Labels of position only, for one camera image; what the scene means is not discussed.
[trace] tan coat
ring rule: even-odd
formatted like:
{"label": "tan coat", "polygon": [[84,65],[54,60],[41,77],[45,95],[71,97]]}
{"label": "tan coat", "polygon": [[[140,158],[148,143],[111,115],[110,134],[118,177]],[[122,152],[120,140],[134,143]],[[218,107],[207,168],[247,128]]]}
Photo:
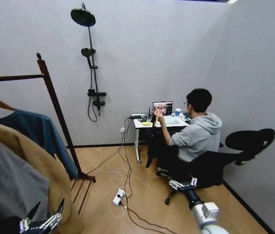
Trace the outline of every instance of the tan coat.
{"label": "tan coat", "polygon": [[70,180],[66,171],[44,149],[20,132],[0,124],[0,142],[26,160],[50,180],[49,209],[55,213],[65,198],[63,219],[57,229],[59,234],[79,234],[84,225],[71,202]]}

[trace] man's right hand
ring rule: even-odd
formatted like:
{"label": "man's right hand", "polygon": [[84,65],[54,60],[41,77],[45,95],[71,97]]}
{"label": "man's right hand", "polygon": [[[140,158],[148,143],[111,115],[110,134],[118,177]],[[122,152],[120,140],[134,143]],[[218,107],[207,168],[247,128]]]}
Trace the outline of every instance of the man's right hand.
{"label": "man's right hand", "polygon": [[159,116],[158,116],[158,121],[159,121],[160,123],[165,122],[165,117],[162,115],[162,113],[161,113],[160,111],[155,111],[154,114],[155,114],[155,116],[159,115]]}

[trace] laptop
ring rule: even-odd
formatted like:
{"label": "laptop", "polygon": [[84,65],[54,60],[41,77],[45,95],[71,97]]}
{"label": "laptop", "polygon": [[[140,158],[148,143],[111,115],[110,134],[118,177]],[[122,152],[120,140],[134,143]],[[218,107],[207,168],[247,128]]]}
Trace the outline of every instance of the laptop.
{"label": "laptop", "polygon": [[172,116],[172,101],[160,101],[153,102],[152,104],[152,113],[155,111],[160,111],[165,116],[166,124],[177,124],[179,123],[178,118]]}

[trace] clothing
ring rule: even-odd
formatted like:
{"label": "clothing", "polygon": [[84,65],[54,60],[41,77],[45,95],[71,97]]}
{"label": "clothing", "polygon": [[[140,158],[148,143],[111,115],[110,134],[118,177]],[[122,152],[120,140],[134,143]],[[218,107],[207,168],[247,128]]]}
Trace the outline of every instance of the clothing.
{"label": "clothing", "polygon": [[178,158],[191,162],[206,151],[217,152],[220,145],[220,128],[222,121],[213,113],[195,117],[190,125],[170,139],[169,145],[177,145]]}
{"label": "clothing", "polygon": [[180,160],[178,157],[178,146],[168,146],[165,143],[162,133],[153,135],[148,146],[148,159],[158,158],[158,167],[167,169],[174,175],[177,172],[187,171],[188,162]]}
{"label": "clothing", "polygon": [[69,176],[77,178],[77,167],[68,154],[53,121],[48,116],[15,110],[12,114],[0,118],[0,124],[13,128],[29,137],[50,155],[54,156],[56,154]]}
{"label": "clothing", "polygon": [[28,137],[3,125],[0,125],[0,142],[50,180],[48,208],[52,213],[56,212],[62,199],[65,199],[63,219],[55,233],[81,233],[84,224],[71,202],[70,180],[59,162]]}
{"label": "clothing", "polygon": [[47,219],[49,180],[0,143],[0,222],[25,218],[40,201],[33,221]]}

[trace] blue jacket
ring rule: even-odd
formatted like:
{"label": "blue jacket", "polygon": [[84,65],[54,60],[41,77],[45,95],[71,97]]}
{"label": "blue jacket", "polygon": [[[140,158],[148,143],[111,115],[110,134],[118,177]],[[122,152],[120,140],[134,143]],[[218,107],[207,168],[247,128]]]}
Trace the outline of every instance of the blue jacket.
{"label": "blue jacket", "polygon": [[12,114],[0,118],[0,124],[24,134],[45,149],[53,157],[57,155],[68,175],[77,178],[77,167],[67,152],[63,140],[48,116],[15,110]]}

